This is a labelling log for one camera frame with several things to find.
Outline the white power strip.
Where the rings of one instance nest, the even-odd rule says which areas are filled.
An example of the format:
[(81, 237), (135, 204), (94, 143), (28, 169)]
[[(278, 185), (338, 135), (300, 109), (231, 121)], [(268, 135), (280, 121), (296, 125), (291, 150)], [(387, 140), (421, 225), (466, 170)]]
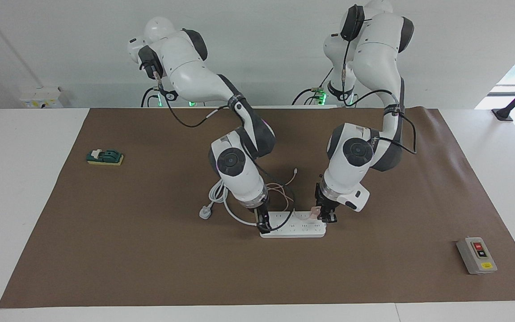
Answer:
[(276, 230), (260, 233), (262, 238), (321, 238), (325, 236), (327, 224), (309, 217), (309, 212), (269, 212), (270, 225)]

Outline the brown paper mat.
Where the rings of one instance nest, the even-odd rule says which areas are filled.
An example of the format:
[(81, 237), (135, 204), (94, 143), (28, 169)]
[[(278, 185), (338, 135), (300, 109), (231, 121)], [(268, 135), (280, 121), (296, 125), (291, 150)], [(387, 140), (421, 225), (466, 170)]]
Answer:
[[(93, 109), (0, 300), (0, 308), (515, 301), (515, 241), (437, 110), (406, 112), (418, 153), (370, 171), (361, 212), (340, 206), (321, 238), (265, 239), (220, 205), (212, 141), (165, 109)], [(92, 165), (94, 149), (124, 155)], [(468, 273), (456, 241), (481, 237), (498, 267)]]

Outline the grey push button box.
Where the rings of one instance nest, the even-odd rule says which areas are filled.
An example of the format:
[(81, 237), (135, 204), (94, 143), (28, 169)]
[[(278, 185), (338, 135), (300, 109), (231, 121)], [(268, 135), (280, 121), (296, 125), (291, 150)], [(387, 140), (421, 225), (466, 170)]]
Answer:
[(463, 263), (471, 275), (498, 271), (498, 267), (481, 237), (466, 237), (456, 241)]

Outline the white box with yellow stickers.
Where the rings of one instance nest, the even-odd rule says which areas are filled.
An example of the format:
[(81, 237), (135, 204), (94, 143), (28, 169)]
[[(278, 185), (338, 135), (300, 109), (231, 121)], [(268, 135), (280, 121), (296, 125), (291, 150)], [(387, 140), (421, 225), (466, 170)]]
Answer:
[(23, 88), (20, 101), (25, 108), (55, 109), (64, 108), (63, 97), (58, 86), (41, 86), (39, 88)]

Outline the green knife switch yellow base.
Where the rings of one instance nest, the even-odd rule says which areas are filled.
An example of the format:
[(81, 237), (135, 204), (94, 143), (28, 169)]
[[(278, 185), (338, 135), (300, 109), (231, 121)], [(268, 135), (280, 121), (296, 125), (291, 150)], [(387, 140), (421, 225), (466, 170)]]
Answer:
[(94, 149), (86, 155), (86, 162), (92, 165), (122, 165), (124, 155), (114, 149)]

